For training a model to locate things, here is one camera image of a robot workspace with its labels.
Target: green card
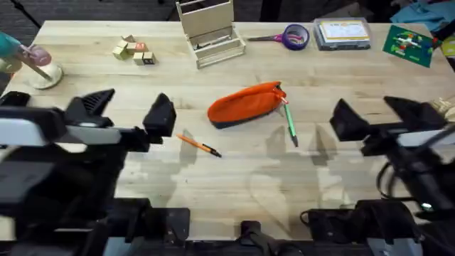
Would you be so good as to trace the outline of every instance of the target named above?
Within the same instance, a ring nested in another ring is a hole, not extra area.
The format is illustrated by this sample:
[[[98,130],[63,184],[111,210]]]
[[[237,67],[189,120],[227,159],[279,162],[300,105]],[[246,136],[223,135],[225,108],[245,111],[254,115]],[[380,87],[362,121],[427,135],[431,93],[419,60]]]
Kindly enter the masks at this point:
[[[428,36],[391,25],[382,50],[429,68],[435,43]]]

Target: wooden tabletop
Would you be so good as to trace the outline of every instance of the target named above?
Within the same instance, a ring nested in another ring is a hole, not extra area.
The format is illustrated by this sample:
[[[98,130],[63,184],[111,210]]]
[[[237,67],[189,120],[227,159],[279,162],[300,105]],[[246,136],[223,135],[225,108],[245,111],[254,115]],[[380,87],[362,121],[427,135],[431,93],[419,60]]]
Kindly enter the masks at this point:
[[[303,25],[312,30],[311,23]],[[236,23],[243,38],[281,33],[285,23]],[[403,25],[429,36],[419,24]],[[130,153],[117,196],[147,197],[156,207],[188,207],[191,238],[233,238],[242,220],[259,220],[277,238],[308,238],[303,210],[339,207],[378,198],[375,175],[382,157],[363,158],[359,142],[340,143],[328,124],[345,98],[373,123],[397,120],[385,95],[433,100],[454,94],[455,75],[441,51],[431,68],[382,52],[390,24],[370,24],[372,49],[321,52],[312,38],[302,51],[275,42],[247,42],[246,54],[196,69],[178,22],[46,21],[35,43],[65,72],[49,90],[26,84],[25,67],[7,90],[32,95],[31,105],[65,108],[74,96],[114,88],[105,111],[118,127],[141,125],[160,92],[174,102],[174,134],[183,131],[223,158],[167,138],[147,154]],[[136,66],[111,51],[120,36],[145,42],[159,61]],[[220,97],[260,82],[279,80],[288,94],[299,147],[289,138],[284,110],[227,129],[216,129],[207,109]]]

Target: orange pencil case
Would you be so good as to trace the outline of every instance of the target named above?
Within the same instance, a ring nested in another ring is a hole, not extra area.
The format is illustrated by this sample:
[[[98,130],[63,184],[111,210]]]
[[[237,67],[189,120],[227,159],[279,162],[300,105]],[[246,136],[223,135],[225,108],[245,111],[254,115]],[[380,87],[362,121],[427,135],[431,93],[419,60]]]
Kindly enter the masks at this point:
[[[264,82],[215,101],[208,109],[208,119],[218,129],[248,122],[269,114],[282,102],[286,93],[280,82]]]

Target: wooden block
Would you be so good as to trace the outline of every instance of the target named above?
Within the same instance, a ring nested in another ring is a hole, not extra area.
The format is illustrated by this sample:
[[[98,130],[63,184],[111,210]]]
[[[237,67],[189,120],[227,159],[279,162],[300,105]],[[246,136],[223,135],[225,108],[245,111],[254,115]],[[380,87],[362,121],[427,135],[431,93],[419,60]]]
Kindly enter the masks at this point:
[[[142,57],[142,60],[144,61],[145,65],[154,65],[154,64],[156,64],[155,55],[152,52],[144,53],[144,56]]]
[[[112,51],[112,54],[117,60],[126,60],[128,58],[127,50],[118,46],[115,47],[115,49]]]
[[[136,52],[136,44],[137,43],[128,43],[128,45],[127,45],[128,54],[133,55]]]
[[[127,43],[136,43],[136,39],[134,39],[133,35],[122,36],[122,39]]]
[[[142,59],[144,57],[144,53],[135,53],[133,55],[133,60],[136,65],[145,65],[144,60]]]
[[[121,40],[118,44],[117,47],[120,47],[122,49],[126,48],[128,45],[128,42]]]
[[[128,54],[133,55],[135,53],[145,53],[148,49],[145,43],[128,43],[127,51]]]
[[[136,52],[137,53],[145,53],[149,51],[149,49],[147,49],[147,46],[145,43],[137,43],[136,44]]]

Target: tape roll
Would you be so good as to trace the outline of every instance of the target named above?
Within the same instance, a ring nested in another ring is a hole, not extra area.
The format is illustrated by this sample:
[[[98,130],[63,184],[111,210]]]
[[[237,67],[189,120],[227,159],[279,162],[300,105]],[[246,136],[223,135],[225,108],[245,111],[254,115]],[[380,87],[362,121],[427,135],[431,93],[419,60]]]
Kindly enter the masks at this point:
[[[294,37],[289,37],[289,35],[299,36],[301,39],[295,39]],[[306,28],[299,24],[287,26],[282,35],[282,42],[289,50],[302,50],[309,41],[310,33]]]

